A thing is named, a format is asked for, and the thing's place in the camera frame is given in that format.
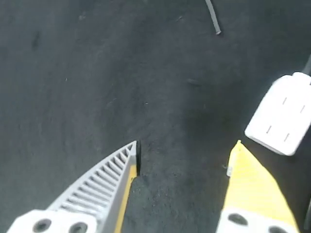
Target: slot on white object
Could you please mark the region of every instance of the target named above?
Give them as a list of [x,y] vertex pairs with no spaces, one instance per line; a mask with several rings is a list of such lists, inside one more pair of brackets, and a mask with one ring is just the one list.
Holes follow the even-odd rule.
[[311,124],[311,77],[296,72],[276,80],[245,135],[281,155],[294,155]]

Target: white plastic object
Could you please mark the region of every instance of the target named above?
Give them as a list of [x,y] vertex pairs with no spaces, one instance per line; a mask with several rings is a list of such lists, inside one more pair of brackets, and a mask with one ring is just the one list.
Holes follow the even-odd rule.
[[294,155],[311,124],[310,83],[311,77],[300,72],[276,80],[245,135],[278,154]]
[[96,233],[96,218],[67,211],[32,210],[18,217],[8,233]]
[[226,208],[222,211],[216,233],[299,233],[282,221],[238,209]]
[[[140,156],[138,141],[120,148],[76,180],[46,211],[18,217],[7,233],[120,232],[130,185],[139,175]],[[38,231],[36,225],[42,220],[51,224]],[[74,229],[78,223],[82,226]]]

